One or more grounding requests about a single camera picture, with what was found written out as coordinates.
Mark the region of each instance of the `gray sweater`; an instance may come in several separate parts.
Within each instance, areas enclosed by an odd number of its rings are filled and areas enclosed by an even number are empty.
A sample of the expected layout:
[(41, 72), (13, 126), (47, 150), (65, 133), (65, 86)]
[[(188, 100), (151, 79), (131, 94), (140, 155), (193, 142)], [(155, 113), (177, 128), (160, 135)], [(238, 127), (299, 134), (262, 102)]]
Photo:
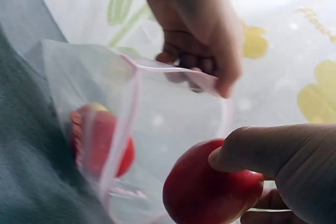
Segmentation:
[(0, 224), (111, 223), (0, 27)]

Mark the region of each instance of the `fingernail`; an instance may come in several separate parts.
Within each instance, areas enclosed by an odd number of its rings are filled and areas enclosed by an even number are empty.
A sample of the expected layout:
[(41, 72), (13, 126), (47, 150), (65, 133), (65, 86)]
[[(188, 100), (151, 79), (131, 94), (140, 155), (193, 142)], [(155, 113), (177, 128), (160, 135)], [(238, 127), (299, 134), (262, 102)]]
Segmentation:
[(230, 88), (224, 87), (222, 83), (216, 82), (216, 87), (215, 88), (216, 88), (218, 94), (225, 99), (230, 98), (233, 94), (233, 88), (232, 87), (230, 87)]
[(155, 59), (156, 61), (161, 62), (161, 63), (174, 63), (176, 57), (166, 52), (162, 52), (159, 55), (157, 55)]
[(215, 149), (209, 154), (208, 162), (212, 169), (223, 173), (236, 173), (244, 169), (237, 166), (237, 164), (229, 157), (221, 154), (222, 147)]
[(220, 171), (220, 169), (218, 168), (218, 157), (219, 157), (220, 151), (221, 151), (221, 147), (212, 151), (208, 157), (210, 166), (213, 169), (218, 170), (218, 171)]

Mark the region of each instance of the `yellow flower print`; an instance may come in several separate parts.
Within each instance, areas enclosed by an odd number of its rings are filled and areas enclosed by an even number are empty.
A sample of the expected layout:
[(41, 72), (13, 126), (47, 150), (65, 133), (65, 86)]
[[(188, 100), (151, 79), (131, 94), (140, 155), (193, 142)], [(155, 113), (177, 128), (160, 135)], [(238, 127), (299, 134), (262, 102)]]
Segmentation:
[(318, 84), (299, 93), (300, 110), (311, 123), (336, 123), (336, 62), (326, 60), (317, 65), (315, 77)]
[(263, 28), (244, 24), (244, 57), (259, 59), (265, 55), (268, 49), (268, 41), (263, 37), (265, 32)]

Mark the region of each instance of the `green leaf print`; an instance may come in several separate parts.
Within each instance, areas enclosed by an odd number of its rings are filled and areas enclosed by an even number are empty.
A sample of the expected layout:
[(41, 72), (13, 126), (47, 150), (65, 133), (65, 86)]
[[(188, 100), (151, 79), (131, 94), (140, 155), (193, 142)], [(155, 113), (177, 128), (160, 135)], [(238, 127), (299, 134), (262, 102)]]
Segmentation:
[(123, 24), (122, 28), (118, 31), (118, 33), (111, 39), (109, 46), (116, 47), (116, 45), (136, 26), (136, 24), (142, 19), (149, 19), (153, 22), (156, 21), (152, 10), (149, 5), (146, 3), (142, 5), (140, 9), (138, 9), (125, 24)]
[(134, 48), (132, 47), (118, 47), (116, 48), (117, 50), (124, 52), (124, 53), (129, 53), (129, 54), (133, 54), (135, 56), (140, 56), (139, 52), (136, 51)]
[(133, 0), (110, 0), (107, 22), (110, 26), (122, 24), (131, 9)]

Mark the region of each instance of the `finger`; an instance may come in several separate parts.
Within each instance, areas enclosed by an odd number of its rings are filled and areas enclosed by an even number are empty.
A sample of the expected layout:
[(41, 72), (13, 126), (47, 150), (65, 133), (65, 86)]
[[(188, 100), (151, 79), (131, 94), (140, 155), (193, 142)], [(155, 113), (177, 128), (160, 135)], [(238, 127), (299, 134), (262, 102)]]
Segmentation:
[(286, 212), (246, 212), (240, 218), (241, 224), (307, 224), (292, 211)]
[[(176, 61), (176, 56), (168, 52), (162, 52), (158, 54), (158, 56), (156, 57), (156, 61), (175, 67), (174, 62)], [(172, 83), (181, 83), (186, 81), (185, 75), (181, 72), (165, 73), (165, 75), (168, 81)]]
[(223, 172), (248, 169), (275, 178), (289, 161), (300, 167), (321, 141), (333, 139), (335, 133), (333, 124), (239, 128), (210, 154), (209, 163)]
[(176, 56), (173, 54), (170, 54), (168, 52), (162, 52), (158, 54), (156, 57), (156, 61), (165, 63), (165, 64), (173, 64), (176, 61)]
[(261, 198), (253, 206), (257, 209), (270, 209), (270, 210), (285, 210), (288, 209), (287, 205), (282, 200), (277, 189), (264, 189)]
[(231, 95), (241, 75), (243, 28), (229, 0), (172, 0), (191, 33), (209, 46), (218, 64), (220, 95)]
[(208, 46), (196, 40), (195, 37), (187, 31), (165, 30), (164, 40), (167, 44), (171, 44), (175, 48), (188, 51), (193, 55), (204, 57), (210, 57), (212, 55)]
[[(198, 71), (198, 72), (202, 72), (201, 69), (199, 68), (193, 68), (192, 70), (194, 71)], [(189, 87), (190, 87), (190, 90), (195, 92), (195, 93), (202, 93), (204, 92), (200, 86), (198, 86), (195, 82), (193, 82), (192, 80), (188, 80), (188, 83), (189, 83)]]
[(198, 58), (197, 67), (204, 73), (215, 75), (216, 62), (214, 58)]
[(188, 53), (184, 53), (183, 55), (180, 54), (180, 63), (178, 66), (180, 68), (188, 68), (192, 69), (195, 68), (197, 65), (197, 58), (193, 55)]

